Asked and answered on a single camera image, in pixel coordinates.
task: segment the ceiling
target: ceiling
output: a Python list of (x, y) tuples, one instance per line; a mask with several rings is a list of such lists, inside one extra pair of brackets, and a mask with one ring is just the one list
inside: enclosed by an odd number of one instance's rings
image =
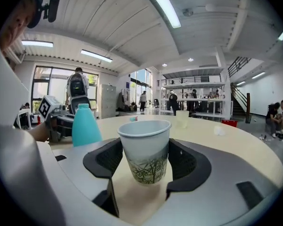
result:
[[(200, 60), (214, 57), (215, 46), (223, 49), (227, 63), (236, 56), (269, 59), (270, 51), (279, 46), (276, 41), (283, 24), (265, 0), (170, 1), (180, 28), (170, 26), (153, 0), (60, 0), (56, 21), (41, 20), (27, 29), (13, 50), (124, 75), (151, 66), (161, 69), (163, 63), (189, 66), (189, 57), (195, 64), (205, 64)], [(213, 11), (208, 11), (208, 4)], [(184, 15), (185, 9), (190, 16)], [(24, 47), (22, 39), (51, 41), (54, 48)], [(113, 61), (81, 55), (81, 49)]]

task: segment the white paper cup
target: white paper cup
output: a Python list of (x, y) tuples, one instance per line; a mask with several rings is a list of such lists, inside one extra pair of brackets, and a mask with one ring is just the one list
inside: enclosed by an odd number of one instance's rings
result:
[(135, 121), (117, 130), (137, 182), (154, 184), (165, 176), (170, 128), (169, 121)]
[(178, 127), (182, 129), (187, 128), (188, 118), (189, 118), (188, 111), (176, 111), (176, 121)]

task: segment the small bottle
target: small bottle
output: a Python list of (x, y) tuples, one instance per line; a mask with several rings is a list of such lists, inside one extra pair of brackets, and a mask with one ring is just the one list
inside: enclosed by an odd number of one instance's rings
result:
[(72, 126), (72, 143), (74, 146), (102, 141), (100, 129), (88, 104), (79, 104)]

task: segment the red box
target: red box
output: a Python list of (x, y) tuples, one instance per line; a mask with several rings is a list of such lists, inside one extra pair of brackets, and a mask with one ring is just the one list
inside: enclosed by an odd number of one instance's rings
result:
[(221, 123), (222, 123), (222, 124), (229, 125), (229, 126), (237, 127), (237, 123), (238, 123), (238, 121), (221, 120)]

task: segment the round table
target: round table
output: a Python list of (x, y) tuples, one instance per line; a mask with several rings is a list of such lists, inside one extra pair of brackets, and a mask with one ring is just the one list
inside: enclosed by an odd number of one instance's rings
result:
[[(130, 123), (131, 117), (121, 116), (98, 120), (97, 123), (103, 140), (119, 137), (117, 129), (125, 123)], [(170, 121), (172, 123), (170, 138), (193, 142), (237, 155), (268, 178), (276, 187), (283, 187), (283, 165), (281, 161), (264, 142), (248, 132), (219, 122), (196, 118), (188, 118), (187, 127), (184, 129), (177, 125), (175, 116), (139, 115), (138, 120)], [(222, 127), (225, 135), (215, 135), (215, 126)], [(63, 147), (71, 146), (72, 144), (69, 142), (63, 145)], [(168, 163), (167, 174), (159, 183), (159, 186), (141, 186), (132, 177), (124, 154), (112, 181), (120, 219), (134, 225), (141, 225), (165, 202), (166, 186), (168, 182), (172, 181), (172, 168)]]

